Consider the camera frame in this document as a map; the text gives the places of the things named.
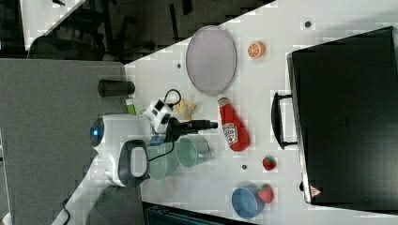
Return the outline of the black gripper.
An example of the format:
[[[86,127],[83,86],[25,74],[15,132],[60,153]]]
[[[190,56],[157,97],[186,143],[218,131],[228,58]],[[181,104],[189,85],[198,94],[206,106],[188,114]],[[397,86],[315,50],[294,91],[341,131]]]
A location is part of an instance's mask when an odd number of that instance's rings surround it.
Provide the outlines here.
[[[197,126],[199,130],[216,129],[218,127],[218,123],[209,120],[199,120],[197,122]],[[170,119],[169,128],[172,141],[177,141],[181,136],[198,133],[197,129],[193,127],[191,122],[179,122],[174,117]]]

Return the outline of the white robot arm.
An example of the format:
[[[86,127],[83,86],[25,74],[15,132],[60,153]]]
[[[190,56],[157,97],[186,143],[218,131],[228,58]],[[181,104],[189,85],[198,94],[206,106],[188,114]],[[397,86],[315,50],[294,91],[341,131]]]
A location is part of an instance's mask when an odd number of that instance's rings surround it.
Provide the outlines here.
[[[89,213],[110,187],[136,187],[147,179],[147,148],[174,143],[179,137],[200,130],[216,129],[209,120],[180,122],[170,114],[163,118],[146,115],[110,114],[90,128],[90,141],[97,155],[52,225],[85,225]]]

